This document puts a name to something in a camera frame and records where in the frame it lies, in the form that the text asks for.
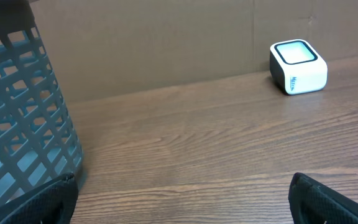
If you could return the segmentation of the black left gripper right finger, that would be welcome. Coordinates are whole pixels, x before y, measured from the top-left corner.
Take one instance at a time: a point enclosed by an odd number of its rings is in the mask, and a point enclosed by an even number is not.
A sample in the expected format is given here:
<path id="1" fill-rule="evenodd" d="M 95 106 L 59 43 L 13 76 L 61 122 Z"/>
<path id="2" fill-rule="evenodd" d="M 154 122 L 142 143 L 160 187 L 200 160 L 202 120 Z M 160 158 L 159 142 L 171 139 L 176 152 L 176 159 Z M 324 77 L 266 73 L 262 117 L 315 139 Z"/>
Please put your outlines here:
<path id="1" fill-rule="evenodd" d="M 358 203 L 297 172 L 291 180 L 288 201 L 295 224 L 358 224 Z"/>

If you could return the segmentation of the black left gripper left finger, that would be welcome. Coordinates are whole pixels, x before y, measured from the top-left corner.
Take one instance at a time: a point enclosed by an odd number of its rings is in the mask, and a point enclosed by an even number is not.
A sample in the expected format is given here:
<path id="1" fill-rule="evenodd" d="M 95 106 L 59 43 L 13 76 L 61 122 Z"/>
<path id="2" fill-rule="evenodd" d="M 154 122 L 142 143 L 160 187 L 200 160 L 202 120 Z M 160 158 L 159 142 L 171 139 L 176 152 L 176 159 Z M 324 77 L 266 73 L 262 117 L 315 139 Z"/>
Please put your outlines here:
<path id="1" fill-rule="evenodd" d="M 0 223 L 70 223 L 79 188 L 74 173 L 64 173 L 0 207 Z"/>

